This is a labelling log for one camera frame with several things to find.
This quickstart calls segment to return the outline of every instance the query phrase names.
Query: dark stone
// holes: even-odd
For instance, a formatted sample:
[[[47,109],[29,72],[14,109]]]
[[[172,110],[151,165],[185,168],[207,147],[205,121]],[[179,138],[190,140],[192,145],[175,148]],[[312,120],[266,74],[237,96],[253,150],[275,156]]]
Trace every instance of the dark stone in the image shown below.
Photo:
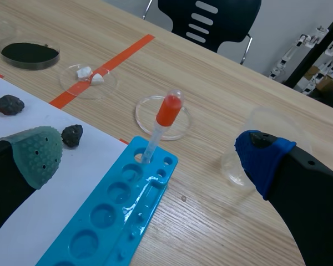
[[[22,111],[24,103],[12,95],[5,95],[0,98],[0,112],[4,115],[16,115]]]
[[[68,147],[73,148],[79,145],[82,135],[83,127],[81,125],[68,126],[62,132],[62,139]]]

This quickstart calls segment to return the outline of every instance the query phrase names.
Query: wooden table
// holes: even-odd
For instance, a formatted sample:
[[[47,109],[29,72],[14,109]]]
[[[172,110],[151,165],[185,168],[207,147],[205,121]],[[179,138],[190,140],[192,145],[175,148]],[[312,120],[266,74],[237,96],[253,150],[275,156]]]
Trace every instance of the wooden table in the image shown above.
[[[304,265],[271,205],[220,174],[220,156],[252,109],[263,105],[294,117],[309,133],[314,155],[333,169],[332,108],[100,0],[5,0],[0,15],[20,32],[60,44],[61,60],[47,70],[0,60],[7,81],[45,101],[62,93],[58,76],[67,66],[102,65],[146,34],[155,36],[114,70],[120,82],[114,94],[76,98],[64,108],[116,138],[147,137],[134,121],[140,98],[170,88],[185,92],[194,127],[161,143],[180,161],[131,265]]]

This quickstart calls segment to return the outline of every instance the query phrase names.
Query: black powder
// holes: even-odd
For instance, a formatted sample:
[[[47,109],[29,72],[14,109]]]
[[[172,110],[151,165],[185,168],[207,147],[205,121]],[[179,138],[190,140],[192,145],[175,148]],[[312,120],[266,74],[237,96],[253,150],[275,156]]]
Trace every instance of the black powder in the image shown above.
[[[34,43],[12,43],[2,49],[1,54],[22,63],[41,63],[54,59],[59,52]]]

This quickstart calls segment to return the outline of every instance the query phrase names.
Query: chair backrest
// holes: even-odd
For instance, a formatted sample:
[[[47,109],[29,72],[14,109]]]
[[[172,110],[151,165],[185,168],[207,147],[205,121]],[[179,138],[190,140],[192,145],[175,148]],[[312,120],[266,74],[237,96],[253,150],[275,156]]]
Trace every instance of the chair backrest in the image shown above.
[[[261,0],[158,0],[171,32],[214,52],[222,42],[242,42],[260,6]]]

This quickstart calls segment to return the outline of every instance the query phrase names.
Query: dropper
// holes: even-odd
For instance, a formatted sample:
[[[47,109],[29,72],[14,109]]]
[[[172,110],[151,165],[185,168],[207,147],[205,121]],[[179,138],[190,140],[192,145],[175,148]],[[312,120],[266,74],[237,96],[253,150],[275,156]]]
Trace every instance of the dropper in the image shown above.
[[[141,163],[149,163],[155,148],[158,146],[160,139],[173,124],[179,111],[183,107],[184,95],[180,90],[171,90],[168,92],[155,118],[154,130],[145,149]]]

